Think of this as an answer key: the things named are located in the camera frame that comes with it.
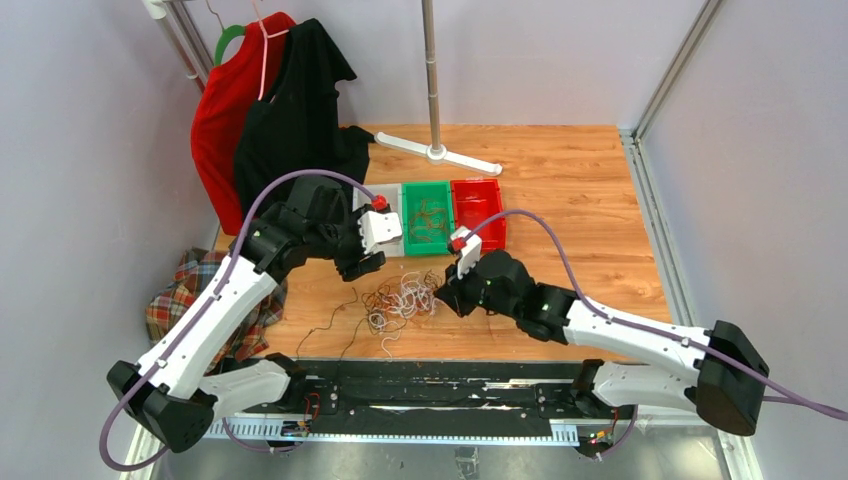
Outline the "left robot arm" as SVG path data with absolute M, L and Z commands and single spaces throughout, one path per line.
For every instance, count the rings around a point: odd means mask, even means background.
M 351 207 L 346 189 L 360 183 L 350 177 L 306 169 L 280 183 L 288 196 L 274 203 L 257 197 L 220 268 L 177 324 L 139 360 L 119 361 L 108 372 L 117 411 L 170 452 L 190 449 L 215 422 L 263 403 L 298 411 L 306 400 L 304 371 L 282 354 L 213 376 L 208 367 L 294 269 L 330 260 L 350 282 L 379 270 L 382 246 L 402 238 L 400 215 L 385 197 L 368 193 L 363 206 Z

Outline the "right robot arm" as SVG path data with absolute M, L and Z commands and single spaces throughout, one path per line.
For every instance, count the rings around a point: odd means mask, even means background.
M 627 357 L 625 363 L 585 361 L 571 390 L 572 404 L 584 416 L 647 405 L 694 412 L 738 436 L 756 432 L 765 397 L 756 377 L 767 377 L 770 370 L 733 323 L 682 327 L 581 299 L 571 289 L 535 281 L 504 250 L 489 252 L 466 269 L 449 266 L 435 296 L 459 317 L 481 308 L 513 319 L 536 340 Z

